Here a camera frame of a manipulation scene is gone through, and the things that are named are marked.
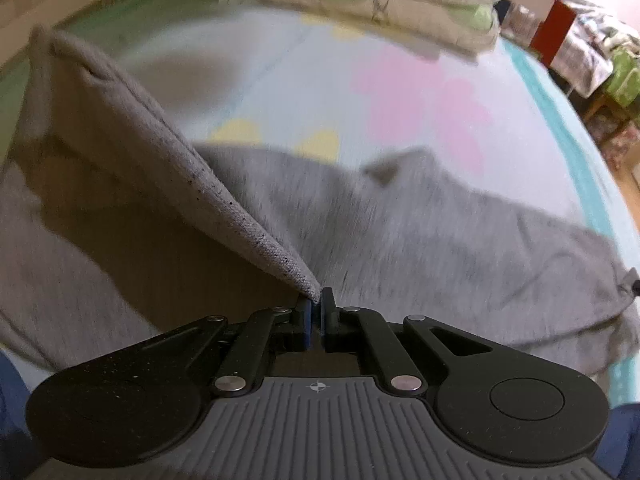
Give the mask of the grey speckled pants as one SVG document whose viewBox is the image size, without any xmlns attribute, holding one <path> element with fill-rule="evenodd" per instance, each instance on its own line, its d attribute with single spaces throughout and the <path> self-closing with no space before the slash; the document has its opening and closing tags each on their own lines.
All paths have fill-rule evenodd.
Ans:
<svg viewBox="0 0 640 480">
<path fill-rule="evenodd" d="M 472 190 L 428 151 L 358 171 L 194 145 L 102 51 L 36 28 L 1 169 L 1 340 L 47 370 L 329 286 L 587 375 L 634 354 L 603 236 Z"/>
</svg>

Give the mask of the blue trouser leg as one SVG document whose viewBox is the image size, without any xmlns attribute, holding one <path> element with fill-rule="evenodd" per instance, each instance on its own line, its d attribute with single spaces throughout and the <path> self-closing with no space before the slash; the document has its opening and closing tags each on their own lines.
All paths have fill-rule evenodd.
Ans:
<svg viewBox="0 0 640 480">
<path fill-rule="evenodd" d="M 41 457 L 25 422 L 29 392 L 11 361 L 1 355 L 1 478 L 26 479 Z"/>
</svg>

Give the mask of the pastel patterned bed sheet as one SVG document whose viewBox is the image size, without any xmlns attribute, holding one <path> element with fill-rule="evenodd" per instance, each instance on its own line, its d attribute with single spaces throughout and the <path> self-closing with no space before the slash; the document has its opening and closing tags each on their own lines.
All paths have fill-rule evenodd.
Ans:
<svg viewBox="0 0 640 480">
<path fill-rule="evenodd" d="M 96 47 L 160 104 L 194 145 L 231 145 L 358 171 L 424 150 L 472 190 L 605 237 L 629 271 L 639 237 L 586 128 L 546 71 L 505 41 L 478 55 L 375 24 L 258 3 L 112 0 L 36 25 L 1 64 L 9 154 L 36 28 Z M 638 398 L 639 348 L 599 373 Z"/>
</svg>

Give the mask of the floral bag under stool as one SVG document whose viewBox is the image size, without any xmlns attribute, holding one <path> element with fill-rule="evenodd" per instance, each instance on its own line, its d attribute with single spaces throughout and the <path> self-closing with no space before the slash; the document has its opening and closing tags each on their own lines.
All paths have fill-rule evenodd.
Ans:
<svg viewBox="0 0 640 480">
<path fill-rule="evenodd" d="M 629 151 L 639 143 L 639 128 L 630 119 L 600 110 L 587 122 L 587 129 L 608 166 L 619 170 Z"/>
</svg>

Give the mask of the brown wooden stool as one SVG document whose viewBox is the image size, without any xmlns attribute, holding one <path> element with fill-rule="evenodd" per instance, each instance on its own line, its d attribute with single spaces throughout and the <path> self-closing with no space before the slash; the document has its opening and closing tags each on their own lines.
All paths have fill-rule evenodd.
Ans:
<svg viewBox="0 0 640 480">
<path fill-rule="evenodd" d="M 582 112 L 582 122 L 588 124 L 597 115 L 608 113 L 618 122 L 623 122 L 626 112 L 608 93 L 603 91 L 594 92 L 587 101 L 586 108 Z"/>
</svg>

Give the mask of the green floral storage bag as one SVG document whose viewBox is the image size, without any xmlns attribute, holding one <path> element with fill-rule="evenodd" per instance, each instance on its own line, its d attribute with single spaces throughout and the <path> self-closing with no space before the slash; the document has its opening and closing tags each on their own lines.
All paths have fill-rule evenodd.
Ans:
<svg viewBox="0 0 640 480">
<path fill-rule="evenodd" d="M 639 96 L 639 55 L 626 47 L 613 51 L 613 73 L 604 85 L 604 92 L 618 105 L 628 107 Z"/>
</svg>

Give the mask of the plaid blanket pile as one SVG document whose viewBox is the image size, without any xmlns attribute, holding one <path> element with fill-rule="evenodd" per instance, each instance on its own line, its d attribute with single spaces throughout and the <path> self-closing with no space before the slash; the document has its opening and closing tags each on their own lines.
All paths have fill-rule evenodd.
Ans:
<svg viewBox="0 0 640 480">
<path fill-rule="evenodd" d="M 532 50 L 530 42 L 542 17 L 527 5 L 512 0 L 501 25 L 502 36 Z M 639 0 L 561 0 L 576 18 L 551 63 L 551 69 L 570 88 L 588 98 L 613 73 L 613 49 L 639 45 Z"/>
</svg>

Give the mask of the red wooden post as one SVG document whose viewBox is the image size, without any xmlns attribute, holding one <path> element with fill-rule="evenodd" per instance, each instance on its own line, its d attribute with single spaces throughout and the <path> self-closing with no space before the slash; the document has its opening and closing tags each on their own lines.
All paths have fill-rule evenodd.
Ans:
<svg viewBox="0 0 640 480">
<path fill-rule="evenodd" d="M 575 11 L 562 0 L 555 0 L 529 44 L 543 66 L 549 68 L 576 18 Z"/>
</svg>

